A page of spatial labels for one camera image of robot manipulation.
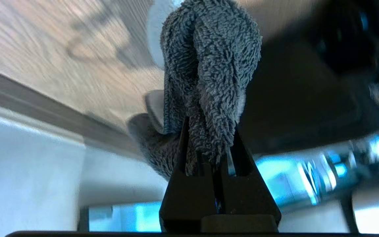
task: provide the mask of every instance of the wooden surface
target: wooden surface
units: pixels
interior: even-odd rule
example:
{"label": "wooden surface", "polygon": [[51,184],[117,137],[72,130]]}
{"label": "wooden surface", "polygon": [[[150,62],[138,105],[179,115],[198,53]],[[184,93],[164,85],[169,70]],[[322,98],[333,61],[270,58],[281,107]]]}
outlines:
{"label": "wooden surface", "polygon": [[[264,41],[324,0],[239,0]],[[125,129],[163,88],[147,48],[152,0],[0,0],[0,73],[91,117]]]}

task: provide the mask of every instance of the towel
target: towel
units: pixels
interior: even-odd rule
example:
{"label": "towel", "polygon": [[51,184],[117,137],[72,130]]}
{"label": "towel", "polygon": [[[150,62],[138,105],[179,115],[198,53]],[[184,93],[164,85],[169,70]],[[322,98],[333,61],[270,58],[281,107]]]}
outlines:
{"label": "towel", "polygon": [[[232,0],[186,0],[165,20],[164,91],[156,96],[149,93],[149,114],[128,122],[147,162],[165,179],[177,163],[185,116],[189,117],[188,175],[197,172],[197,152],[215,166],[233,145],[260,46],[257,23]],[[164,100],[163,116],[151,107],[150,96]]]}

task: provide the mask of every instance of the gray cloth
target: gray cloth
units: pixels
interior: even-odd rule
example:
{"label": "gray cloth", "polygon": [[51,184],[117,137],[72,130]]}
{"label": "gray cloth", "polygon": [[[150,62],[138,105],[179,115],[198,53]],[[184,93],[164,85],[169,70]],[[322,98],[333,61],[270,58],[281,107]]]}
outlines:
{"label": "gray cloth", "polygon": [[231,0],[186,0],[166,19],[161,34],[163,126],[151,108],[150,115],[138,115],[128,123],[131,136],[159,174],[166,179],[172,174],[185,116],[187,174],[196,171],[196,151],[216,165],[233,145],[260,46],[257,23]]}

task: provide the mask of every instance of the gray microfiber towel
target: gray microfiber towel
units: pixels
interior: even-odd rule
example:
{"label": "gray microfiber towel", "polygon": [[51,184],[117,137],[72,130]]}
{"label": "gray microfiber towel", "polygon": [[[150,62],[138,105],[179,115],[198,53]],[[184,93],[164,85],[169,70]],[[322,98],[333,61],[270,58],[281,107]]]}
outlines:
{"label": "gray microfiber towel", "polygon": [[185,116],[187,174],[196,172],[196,151],[217,165],[233,145],[260,46],[257,23],[232,0],[186,0],[166,19],[161,33],[164,92],[155,96],[164,100],[163,122],[147,103],[149,114],[128,123],[160,175],[168,180],[175,167]]}

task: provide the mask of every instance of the blue light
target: blue light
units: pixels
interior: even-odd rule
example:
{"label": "blue light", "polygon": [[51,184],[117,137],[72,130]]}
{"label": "blue light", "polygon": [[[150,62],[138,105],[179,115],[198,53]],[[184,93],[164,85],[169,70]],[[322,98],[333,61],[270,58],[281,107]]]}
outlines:
{"label": "blue light", "polygon": [[337,164],[337,165],[334,165],[334,167],[336,168],[336,173],[337,173],[338,177],[343,177],[343,176],[345,176],[347,174],[346,165],[344,165],[344,164]]}

